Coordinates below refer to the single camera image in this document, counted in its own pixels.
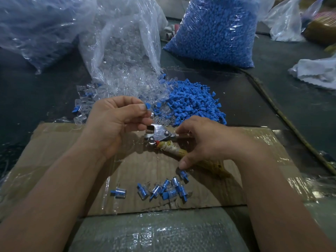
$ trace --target cardboard box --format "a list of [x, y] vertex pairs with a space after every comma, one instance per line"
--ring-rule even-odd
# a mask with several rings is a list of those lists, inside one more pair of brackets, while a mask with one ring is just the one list
[[[303, 201], [315, 199], [273, 131], [269, 128], [241, 129], [271, 147], [284, 177]], [[26, 197], [44, 172], [73, 145], [82, 130], [83, 127], [74, 124], [60, 123], [42, 123], [37, 127], [0, 189], [0, 219], [6, 217]], [[163, 201], [162, 198], [153, 199], [151, 202], [149, 199], [142, 201], [137, 194], [137, 183], [150, 183], [153, 188], [155, 183], [161, 184], [166, 178], [177, 176], [178, 166], [178, 159], [148, 147], [143, 134], [144, 132], [124, 134], [120, 150], [100, 171], [82, 215], [246, 204], [239, 171], [231, 160], [223, 162], [225, 169], [232, 175], [230, 178], [220, 178], [199, 167], [189, 170], [190, 182], [185, 185], [185, 189], [192, 195], [186, 203], [180, 198], [173, 202]], [[127, 190], [125, 199], [115, 199], [110, 195], [110, 190], [116, 186]]]

